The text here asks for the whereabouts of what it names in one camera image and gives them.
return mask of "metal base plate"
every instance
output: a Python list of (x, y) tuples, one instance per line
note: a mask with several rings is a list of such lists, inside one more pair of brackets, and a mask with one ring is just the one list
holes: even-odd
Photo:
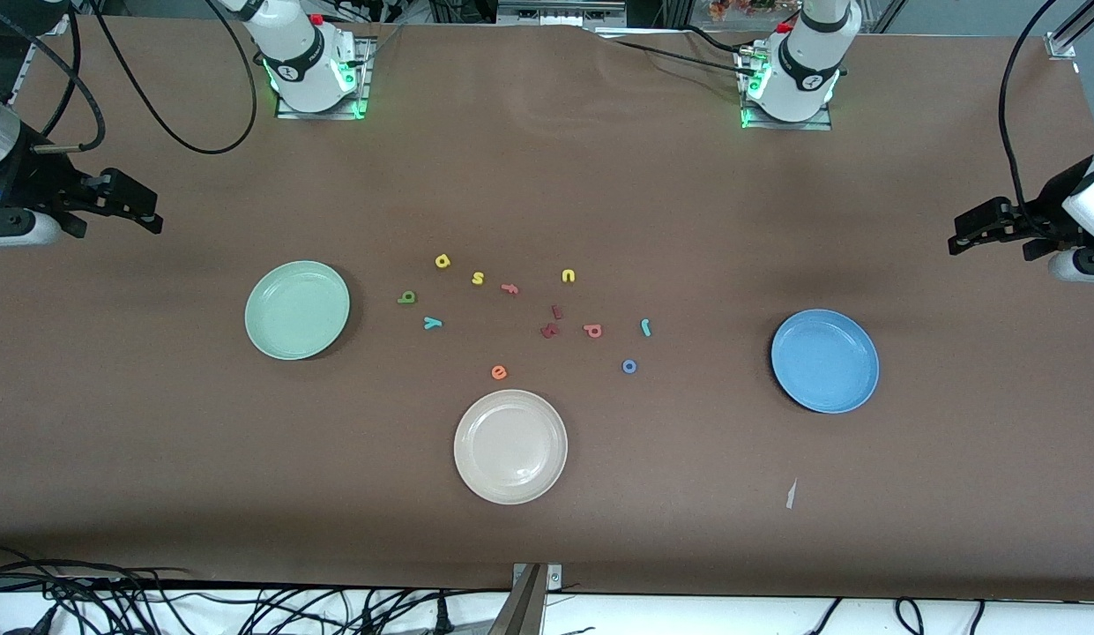
[[(515, 582), (520, 581), (520, 574), (523, 574), (523, 569), (527, 565), (519, 564), (515, 565), (514, 569), (511, 570), (511, 586), (514, 587)], [(558, 591), (562, 588), (562, 564), (561, 563), (550, 563), (547, 564), (547, 590)]]
[(740, 89), (742, 97), (742, 120), (743, 128), (770, 128), (770, 129), (833, 129), (833, 120), (828, 116), (828, 106), (821, 106), (815, 116), (807, 120), (800, 120), (793, 124), (789, 120), (777, 120), (768, 116), (760, 105), (747, 100), (747, 94)]
[(1047, 56), (1054, 60), (1071, 60), (1075, 58), (1075, 47), (1067, 47), (1059, 49), (1056, 45), (1056, 41), (1051, 38), (1055, 34), (1047, 32), (1044, 36), (1044, 47), (1047, 48)]
[(377, 51), (377, 37), (354, 37), (354, 61), (359, 61), (352, 69), (354, 73), (353, 93), (338, 101), (333, 107), (317, 113), (305, 113), (293, 109), (284, 100), (277, 97), (276, 117), (277, 119), (309, 119), (309, 120), (357, 120), (365, 119), (365, 105), (370, 101), (370, 81), (374, 76), (374, 51)]

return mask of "black cable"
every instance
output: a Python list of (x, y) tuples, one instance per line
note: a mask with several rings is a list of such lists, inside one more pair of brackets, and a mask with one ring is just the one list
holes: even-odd
[[(163, 596), (163, 600), (164, 600), (164, 602), (166, 602), (167, 610), (171, 610), (171, 614), (175, 616), (175, 620), (179, 621), (181, 626), (183, 626), (183, 630), (187, 633), (187, 635), (197, 635), (190, 628), (190, 626), (188, 626), (188, 624), (185, 623), (185, 620), (183, 619), (183, 615), (179, 614), (179, 610), (177, 610), (177, 608), (175, 608), (175, 603), (172, 602), (172, 601), (170, 601), (170, 599), (167, 598), (166, 590), (164, 590), (164, 588), (163, 588), (163, 581), (162, 581), (162, 579), (159, 578), (159, 572), (152, 570), (151, 572), (151, 576), (152, 576), (152, 579), (154, 579), (155, 589), (160, 592), (161, 596)], [(148, 603), (148, 607), (151, 607), (151, 602), (148, 599), (147, 591), (143, 591), (143, 601)]]
[(821, 615), (821, 622), (817, 623), (817, 627), (810, 631), (807, 635), (821, 635), (825, 631), (825, 624), (828, 624), (828, 619), (833, 617), (833, 612), (837, 610), (837, 607), (845, 601), (845, 598), (837, 598), (833, 600), (831, 604), (828, 604), (828, 609), (825, 610), (824, 614)]
[[(21, 562), (11, 563), (7, 565), (0, 565), (0, 578), (27, 578), (35, 579), (35, 581), (42, 582), (43, 594), (47, 599), (53, 599), (56, 604), (66, 612), (70, 612), (79, 620), (80, 632), (84, 632), (84, 626), (91, 627), (95, 633), (100, 633), (98, 630), (88, 622), (86, 619), (80, 614), (80, 610), (75, 607), (75, 602), (91, 602), (96, 604), (97, 608), (106, 615), (106, 620), (110, 626), (115, 623), (116, 628), (112, 632), (123, 632), (123, 633), (139, 633), (149, 635), (152, 633), (161, 632), (159, 627), (159, 622), (154, 615), (154, 610), (152, 610), (151, 604), (147, 600), (141, 600), (143, 607), (148, 610), (148, 615), (144, 617), (143, 611), (140, 607), (139, 596), (143, 593), (143, 587), (141, 582), (147, 581), (148, 578), (143, 578), (139, 574), (149, 574), (154, 578), (156, 587), (162, 590), (159, 584), (159, 574), (156, 572), (161, 570), (160, 567), (147, 567), (147, 568), (125, 568), (110, 564), (103, 563), (89, 563), (84, 561), (73, 561), (63, 558), (32, 558), (30, 555), (24, 554), (22, 551), (12, 550), (9, 546), (0, 546), (0, 551), (5, 552), (8, 555), (12, 555), (19, 558)], [(96, 592), (92, 588), (84, 586), (78, 578), (60, 578), (59, 575), (50, 574), (49, 568), (54, 568), (59, 572), (60, 567), (79, 567), (86, 568), (91, 570), (107, 572), (107, 574), (115, 574), (123, 576), (128, 584), (127, 587), (130, 588), (133, 594), (129, 594), (128, 590), (117, 591), (115, 586), (118, 582), (112, 584), (112, 596), (108, 600), (115, 602), (116, 609), (119, 612), (112, 611), (112, 608), (104, 602), (103, 599), (96, 596)], [(26, 574), (22, 569), (34, 568), (37, 574)], [(72, 607), (69, 607), (67, 601), (71, 602)], [(181, 615), (177, 614), (175, 608), (172, 608), (173, 614), (184, 625), (184, 630), (191, 633), (188, 630), (187, 624), (183, 622)], [(136, 619), (139, 620), (140, 628), (136, 628), (135, 624), (131, 623), (130, 614), (135, 614)]]
[(738, 47), (732, 47), (731, 44), (723, 44), (723, 42), (720, 42), (719, 39), (711, 37), (710, 34), (703, 31), (703, 28), (698, 27), (698, 25), (685, 24), (683, 25), (683, 27), (679, 27), (679, 31), (690, 31), (696, 35), (702, 37), (712, 47), (719, 48), (721, 51), (738, 53)]
[(358, 617), (349, 620), (348, 622), (342, 624), (342, 626), (338, 628), (336, 634), (342, 635), (347, 631), (354, 631), (362, 633), (364, 635), (366, 633), (372, 633), (374, 627), (372, 615), (374, 611), (377, 610), (377, 608), (381, 607), (382, 604), (389, 602), (395, 598), (400, 598), (400, 597), (405, 598), (405, 596), (409, 596), (414, 591), (415, 591), (414, 588), (403, 588), (403, 590), (397, 591), (397, 593), (391, 593), (388, 597), (384, 598), (383, 600), (380, 600), (377, 603), (374, 603), (374, 605), (370, 605), (370, 599), (373, 598), (374, 596), (374, 590), (372, 588), (372, 590), (370, 590), (369, 593), (365, 594), (365, 601), (362, 602), (362, 612), (358, 614)]
[(370, 607), (369, 612), (373, 612), (373, 611), (379, 610), (379, 607), (381, 607), (381, 605), (383, 605), (385, 603), (388, 603), (391, 600), (395, 600), (394, 603), (396, 604), (401, 599), (405, 599), (409, 594), (416, 593), (417, 591), (418, 591), (417, 588), (403, 588), (400, 591), (397, 591), (395, 593), (391, 593), (389, 596), (386, 596), (385, 598), (383, 598), (383, 599), (379, 600), (377, 602), (375, 602), (373, 605)]
[(68, 76), (71, 83), (75, 84), (75, 89), (80, 91), (80, 95), (84, 96), (84, 101), (88, 102), (89, 108), (92, 109), (93, 119), (96, 120), (96, 136), (92, 139), (92, 141), (88, 141), (88, 143), (80, 143), (79, 146), (75, 146), (75, 148), (78, 148), (75, 151), (88, 152), (89, 150), (97, 148), (97, 146), (104, 141), (104, 134), (107, 131), (107, 127), (104, 125), (104, 113), (100, 112), (100, 104), (97, 104), (96, 99), (92, 96), (92, 90), (89, 90), (88, 85), (84, 84), (84, 81), (75, 74), (74, 70), (72, 70), (72, 67), (65, 64), (65, 60), (62, 60), (61, 57), (54, 51), (54, 49), (47, 47), (42, 39), (36, 37), (34, 34), (26, 32), (21, 27), (21, 25), (15, 24), (14, 21), (11, 21), (10, 18), (7, 18), (2, 13), (0, 13), (0, 23), (4, 24), (7, 28), (21, 35), (23, 39), (26, 39), (38, 49), (42, 49), (42, 53), (46, 54), (46, 56), (49, 57), (49, 59), (53, 60), (54, 64), (60, 68), (60, 70), (65, 71), (65, 74)]
[(969, 635), (978, 635), (978, 623), (981, 615), (986, 614), (986, 600), (978, 600), (978, 610), (974, 612), (974, 622), (969, 623)]
[[(341, 591), (345, 591), (345, 590), (346, 590), (345, 587), (341, 587), (341, 588), (339, 587), (338, 590), (337, 590), (337, 592), (341, 593)], [(282, 605), (282, 604), (278, 604), (278, 603), (271, 602), (270, 600), (261, 599), (259, 597), (257, 597), (257, 599), (253, 599), (253, 600), (233, 600), (233, 599), (229, 599), (229, 598), (220, 598), (218, 596), (212, 596), (212, 594), (209, 594), (209, 593), (207, 593), (205, 591), (190, 591), (188, 593), (179, 593), (177, 596), (174, 596), (173, 598), (170, 598), (168, 596), (166, 596), (165, 591), (162, 591), (162, 594), (163, 594), (162, 599), (144, 598), (143, 601), (151, 602), (151, 603), (166, 603), (166, 604), (168, 604), (168, 607), (172, 608), (172, 610), (173, 610), (173, 607), (175, 607), (175, 602), (176, 601), (184, 600), (184, 599), (187, 599), (187, 598), (201, 598), (201, 599), (203, 599), (203, 600), (206, 600), (208, 602), (213, 602), (213, 603), (217, 603), (217, 604), (232, 604), (232, 605), (236, 605), (236, 604), (256, 604), (256, 605), (259, 605), (259, 607), (260, 605), (271, 607), (271, 608), (274, 608), (274, 610), (279, 610), (279, 611), (288, 612), (288, 614), (295, 614), (301, 620), (316, 620), (316, 622), (322, 622), (324, 624), (329, 624), (329, 626), (337, 626), (337, 627), (342, 628), (344, 631), (346, 631), (348, 628), (347, 624), (351, 622), (351, 620), (349, 617), (346, 619), (346, 620), (344, 620), (344, 622), (338, 622), (338, 620), (336, 620), (336, 619), (325, 617), (324, 615), (307, 614), (307, 612), (301, 612), (300, 610), (294, 610), (292, 607), (286, 607), (286, 605)], [(344, 594), (342, 598), (344, 598), (344, 604), (347, 607), (347, 611), (348, 611), (348, 615), (349, 615), (350, 614), (350, 612), (349, 612), (350, 611), (350, 607), (346, 602), (347, 596)]]
[[(915, 611), (915, 620), (919, 624), (919, 630), (916, 631), (906, 622), (903, 617), (903, 604), (908, 604)], [(922, 635), (922, 611), (919, 610), (919, 604), (915, 603), (915, 600), (910, 598), (898, 598), (896, 599), (896, 617), (900, 620), (900, 624), (906, 628), (910, 635)]]
[(397, 599), (394, 600), (394, 603), (391, 604), (388, 610), (385, 610), (381, 615), (377, 615), (376, 619), (379, 621), (377, 626), (374, 626), (372, 624), (372, 628), (370, 628), (370, 632), (373, 635), (382, 635), (382, 632), (386, 628), (386, 626), (388, 626), (389, 623), (393, 622), (393, 617), (391, 617), (391, 615), (393, 615), (394, 610), (396, 610), (404, 601), (406, 601), (406, 599), (409, 598), (409, 596), (410, 596), (409, 593), (398, 596)]
[[(288, 593), (288, 596), (281, 598), (281, 596), (283, 596), (284, 593)], [(253, 627), (256, 627), (256, 625), (259, 624), (261, 620), (265, 619), (265, 615), (268, 615), (270, 612), (276, 610), (276, 604), (282, 604), (286, 601), (295, 598), (295, 596), (300, 593), (301, 593), (300, 588), (296, 588), (296, 590), (277, 591), (277, 593), (274, 594), (271, 598), (272, 604), (270, 604), (269, 608), (267, 608), (267, 610), (264, 611), (260, 611), (259, 605), (255, 610), (253, 610), (252, 614), (249, 614), (248, 617), (245, 620), (245, 623), (242, 624), (241, 630), (237, 631), (237, 635), (252, 635)]]
[(34, 624), (33, 628), (30, 628), (30, 635), (49, 635), (49, 631), (53, 627), (53, 620), (57, 614), (58, 605), (54, 604), (49, 607), (49, 610), (44, 612), (42, 619)]
[(755, 71), (752, 71), (752, 69), (747, 68), (736, 68), (728, 65), (720, 65), (715, 64), (715, 61), (700, 60), (698, 59), (698, 57), (680, 56), (679, 53), (662, 51), (662, 49), (660, 48), (644, 47), (643, 44), (633, 44), (632, 42), (622, 42), (619, 39), (615, 39), (614, 42), (616, 42), (619, 45), (622, 45), (622, 47), (637, 48), (639, 49), (639, 51), (655, 53), (656, 56), (673, 57), (673, 59), (676, 60), (690, 61), (693, 65), (701, 65), (705, 67), (719, 68), (723, 70), (729, 70), (737, 74), (755, 74)]
[(456, 631), (449, 619), (449, 602), (445, 602), (445, 591), (438, 591), (438, 620), (433, 623), (433, 635), (449, 635)]
[(419, 607), (420, 604), (423, 604), (426, 602), (431, 602), (433, 600), (437, 600), (438, 597), (441, 596), (441, 594), (444, 594), (445, 598), (452, 598), (454, 596), (469, 596), (469, 594), (473, 594), (473, 593), (484, 593), (484, 592), (486, 592), (486, 591), (481, 591), (481, 590), (437, 591), (437, 592), (433, 592), (433, 593), (429, 593), (429, 594), (422, 596), (421, 598), (417, 598), (415, 600), (410, 600), (410, 601), (408, 601), (406, 603), (401, 603), (400, 607), (397, 607), (397, 613), (396, 614), (394, 614), (392, 611), (385, 611), (384, 614), (379, 615), (377, 620), (380, 620), (380, 624), (379, 624), (379, 631), (377, 631), (377, 633), (381, 633), (382, 630), (384, 630), (386, 627), (386, 624), (389, 624), (394, 620), (397, 620), (398, 617), (401, 617), (401, 615), (404, 615), (407, 612), (414, 610), (415, 608)]
[[(68, 24), (71, 28), (72, 38), (72, 73), (80, 77), (80, 27), (75, 24), (75, 9), (72, 5), (68, 5)], [(75, 90), (75, 82), (71, 79), (68, 80), (68, 84), (65, 85), (65, 92), (60, 96), (60, 103), (57, 104), (57, 109), (46, 122), (46, 125), (42, 126), (42, 136), (49, 137), (49, 134), (57, 126), (57, 122), (60, 117), (65, 116), (65, 109), (68, 108), (68, 102), (72, 99), (72, 90)]]
[(47, 587), (46, 584), (39, 584), (39, 587), (42, 587), (42, 596), (44, 599), (53, 599), (54, 605), (60, 607), (62, 608), (62, 610), (65, 610), (65, 612), (67, 612), (67, 614), (75, 616), (75, 623), (78, 624), (80, 635), (84, 635), (84, 633), (86, 633), (88, 630), (91, 630), (94, 634), (100, 633), (100, 630), (97, 630), (94, 626), (94, 624), (92, 624), (91, 622), (89, 622), (88, 619), (84, 617), (83, 612), (80, 611), (80, 608), (78, 607), (78, 604), (75, 604), (75, 600), (71, 600), (71, 607), (69, 607), (65, 604), (61, 598), (56, 597), (55, 591), (53, 592), (54, 597), (50, 598), (50, 588)]
[(37, 582), (10, 584), (10, 586), (0, 587), (0, 593), (11, 593), (13, 591), (25, 591), (25, 590), (27, 590), (27, 588), (37, 588), (37, 587), (42, 587), (42, 586), (39, 586), (39, 584), (37, 584)]
[(221, 153), (229, 152), (230, 150), (240, 146), (242, 141), (244, 141), (245, 138), (248, 137), (248, 134), (252, 132), (253, 130), (253, 126), (256, 124), (256, 80), (253, 79), (253, 69), (252, 65), (248, 64), (248, 56), (245, 56), (245, 49), (241, 47), (241, 41), (237, 39), (236, 34), (233, 33), (233, 28), (231, 27), (230, 23), (225, 21), (224, 15), (221, 15), (220, 9), (213, 5), (212, 0), (202, 0), (202, 1), (211, 9), (211, 11), (213, 11), (213, 15), (216, 15), (217, 20), (220, 21), (221, 25), (223, 25), (224, 32), (229, 33), (230, 38), (233, 39), (233, 45), (234, 47), (237, 48), (237, 54), (241, 56), (241, 64), (244, 65), (245, 76), (248, 78), (248, 92), (249, 95), (252, 95), (252, 112), (249, 112), (248, 114), (248, 124), (245, 125), (244, 131), (241, 134), (240, 137), (237, 137), (235, 141), (233, 141), (229, 146), (216, 149), (198, 148), (197, 146), (185, 140), (183, 137), (179, 137), (179, 135), (176, 134), (175, 130), (172, 129), (171, 126), (168, 126), (166, 122), (163, 120), (163, 117), (160, 116), (159, 111), (156, 111), (155, 106), (151, 104), (151, 100), (149, 100), (148, 94), (143, 92), (143, 88), (140, 88), (139, 81), (136, 80), (135, 73), (131, 72), (131, 67), (129, 67), (127, 60), (124, 59), (124, 53), (120, 51), (119, 45), (116, 44), (115, 37), (112, 37), (112, 32), (110, 30), (107, 28), (107, 22), (104, 21), (104, 15), (103, 13), (100, 12), (100, 8), (96, 7), (95, 2), (91, 2), (90, 4), (92, 5), (92, 13), (94, 13), (97, 23), (100, 23), (100, 30), (104, 32), (104, 37), (107, 38), (108, 47), (112, 47), (112, 53), (115, 53), (116, 59), (120, 64), (120, 68), (124, 69), (125, 74), (127, 74), (128, 81), (130, 81), (131, 83), (131, 88), (135, 89), (135, 92), (139, 94), (140, 100), (143, 100), (143, 105), (147, 106), (148, 112), (151, 113), (151, 116), (155, 117), (155, 122), (160, 125), (160, 128), (163, 128), (163, 131), (167, 132), (172, 137), (172, 139), (179, 142), (179, 146), (183, 146), (183, 148), (187, 148), (188, 150), (193, 150), (193, 152), (200, 153), (200, 155), (221, 155)]
[(310, 617), (310, 614), (307, 614), (307, 612), (306, 612), (307, 610), (310, 610), (310, 608), (312, 608), (314, 604), (316, 604), (318, 602), (322, 602), (322, 601), (328, 599), (329, 597), (331, 597), (331, 596), (334, 596), (336, 593), (341, 593), (341, 590), (338, 590), (338, 588), (333, 588), (331, 591), (327, 591), (325, 594), (322, 594), (322, 596), (317, 597), (316, 599), (313, 599), (312, 601), (310, 601), (310, 602), (305, 603), (304, 605), (298, 608), (298, 610), (292, 611), (292, 614), (290, 614), (283, 622), (281, 622), (280, 624), (277, 624), (277, 626), (275, 626), (275, 627), (272, 627), (272, 628), (270, 628), (268, 631), (269, 635), (280, 635), (280, 632), (283, 631), (284, 626), (288, 626), (289, 624), (295, 623), (299, 620), (305, 620), (305, 619)]
[[(373, 590), (366, 591), (366, 596), (369, 596), (370, 593), (373, 593)], [(347, 594), (346, 593), (341, 594), (341, 598), (342, 598), (342, 608), (344, 608), (342, 620), (344, 620), (344, 622), (350, 622), (350, 602), (347, 601)]]
[(1054, 236), (1054, 230), (1051, 230), (1051, 222), (1044, 229), (1039, 222), (1035, 222), (1028, 216), (1028, 209), (1025, 204), (1025, 188), (1021, 184), (1021, 170), (1017, 168), (1017, 157), (1013, 152), (1013, 141), (1010, 140), (1010, 125), (1005, 120), (1005, 100), (1010, 92), (1010, 76), (1013, 74), (1013, 67), (1017, 61), (1017, 54), (1021, 53), (1021, 47), (1024, 45), (1026, 37), (1032, 33), (1037, 22), (1044, 16), (1044, 13), (1049, 11), (1051, 4), (1056, 4), (1056, 0), (1047, 0), (1041, 4), (1041, 8), (1037, 9), (1037, 12), (1033, 13), (1032, 20), (1025, 25), (1024, 31), (1017, 36), (1017, 43), (1013, 45), (1013, 51), (1010, 53), (1010, 60), (1005, 62), (1005, 73), (1001, 77), (1001, 95), (997, 100), (997, 123), (998, 128), (1001, 129), (1001, 145), (1005, 146), (1005, 158), (1010, 162), (1010, 176), (1013, 176), (1013, 189), (1015, 196), (1017, 196), (1017, 212), (1024, 218), (1025, 222), (1029, 226), (1034, 232), (1037, 232), (1039, 236), (1057, 240)]

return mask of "brown table surface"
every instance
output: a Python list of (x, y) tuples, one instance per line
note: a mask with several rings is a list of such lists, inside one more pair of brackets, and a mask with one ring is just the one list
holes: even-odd
[[(112, 24), (184, 137), (235, 137), (220, 25)], [(586, 591), (1094, 598), (1094, 286), (1015, 245), (946, 255), (956, 215), (1011, 192), (1013, 41), (860, 37), (833, 132), (795, 134), (741, 129), (729, 73), (577, 28), (406, 27), (369, 119), (276, 120), (259, 85), (243, 148), (197, 157), (82, 25), (107, 140), (74, 162), (154, 188), (166, 228), (89, 217), (83, 241), (0, 251), (0, 542), (248, 581), (502, 587), (554, 561)], [(1026, 48), (1010, 122), (1034, 194), (1094, 124), (1072, 66)], [(19, 112), (42, 125), (62, 84), (36, 61)], [(54, 139), (91, 138), (88, 113), (74, 96)], [(352, 320), (277, 361), (244, 302), (298, 258), (340, 270)], [(810, 307), (876, 343), (854, 413), (775, 384), (769, 339)], [(527, 506), (453, 463), (459, 415), (501, 388), (570, 436)]]

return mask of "metal post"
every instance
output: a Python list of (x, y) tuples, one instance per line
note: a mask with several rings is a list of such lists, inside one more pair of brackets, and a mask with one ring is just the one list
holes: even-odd
[(904, 7), (906, 7), (906, 0), (892, 0), (887, 4), (887, 8), (884, 9), (884, 12), (881, 13), (880, 21), (872, 27), (872, 33), (887, 33), (887, 30), (891, 28), (892, 23), (896, 21), (898, 13), (903, 11)]
[(1056, 31), (1047, 34), (1047, 51), (1052, 57), (1075, 57), (1072, 45), (1094, 25), (1094, 0), (1085, 0)]
[(543, 608), (547, 602), (547, 566), (526, 565), (511, 594), (496, 615), (488, 635), (539, 635), (543, 632)]

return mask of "plate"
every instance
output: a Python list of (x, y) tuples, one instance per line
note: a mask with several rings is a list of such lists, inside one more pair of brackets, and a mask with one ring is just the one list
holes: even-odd
[(304, 359), (331, 346), (347, 324), (350, 293), (336, 269), (313, 261), (277, 266), (245, 302), (253, 346), (277, 359)]
[(555, 485), (566, 465), (566, 427), (546, 399), (501, 390), (474, 403), (453, 441), (456, 470), (486, 501), (517, 506)]
[(869, 334), (846, 315), (826, 309), (795, 313), (779, 326), (769, 350), (773, 374), (794, 402), (840, 415), (876, 391), (880, 358)]

